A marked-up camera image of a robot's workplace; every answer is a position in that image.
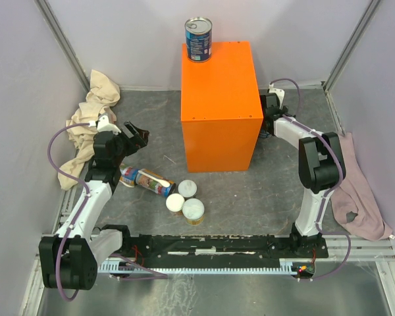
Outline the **blue tall tin can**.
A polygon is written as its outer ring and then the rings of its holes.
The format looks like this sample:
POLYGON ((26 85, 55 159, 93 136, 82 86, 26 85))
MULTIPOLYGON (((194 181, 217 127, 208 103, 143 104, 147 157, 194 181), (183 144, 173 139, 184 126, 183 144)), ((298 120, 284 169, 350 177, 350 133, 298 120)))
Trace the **blue tall tin can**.
POLYGON ((212 22, 205 17, 190 18, 185 22, 186 49, 189 60, 197 63, 211 58, 212 22))

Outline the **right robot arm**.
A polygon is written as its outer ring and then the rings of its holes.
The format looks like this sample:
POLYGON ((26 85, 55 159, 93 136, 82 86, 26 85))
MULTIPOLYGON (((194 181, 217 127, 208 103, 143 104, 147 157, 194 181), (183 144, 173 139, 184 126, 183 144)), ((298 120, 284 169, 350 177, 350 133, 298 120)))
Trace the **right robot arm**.
POLYGON ((340 138, 335 132, 309 128, 289 115, 282 104, 283 90, 269 88, 259 97, 263 130, 298 150, 298 176, 304 192, 300 214, 290 233, 289 250, 296 257, 305 257, 321 239, 325 209, 346 176, 340 138))

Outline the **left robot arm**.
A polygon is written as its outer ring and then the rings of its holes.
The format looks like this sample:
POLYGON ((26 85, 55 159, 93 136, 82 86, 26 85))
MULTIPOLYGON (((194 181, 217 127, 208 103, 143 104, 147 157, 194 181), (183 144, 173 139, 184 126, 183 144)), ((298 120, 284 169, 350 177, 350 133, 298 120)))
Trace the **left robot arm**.
POLYGON ((131 132, 127 136, 105 117, 85 124, 96 128, 93 137, 95 154, 88 165, 81 196, 69 218, 53 236, 39 243, 43 284, 56 288, 64 300, 65 290, 89 290, 95 284, 97 268, 112 254, 127 256, 132 251, 130 231, 126 225, 109 224, 97 237, 92 232, 105 204, 113 196, 121 177, 120 164, 125 157, 148 144, 149 131, 125 122, 131 132))

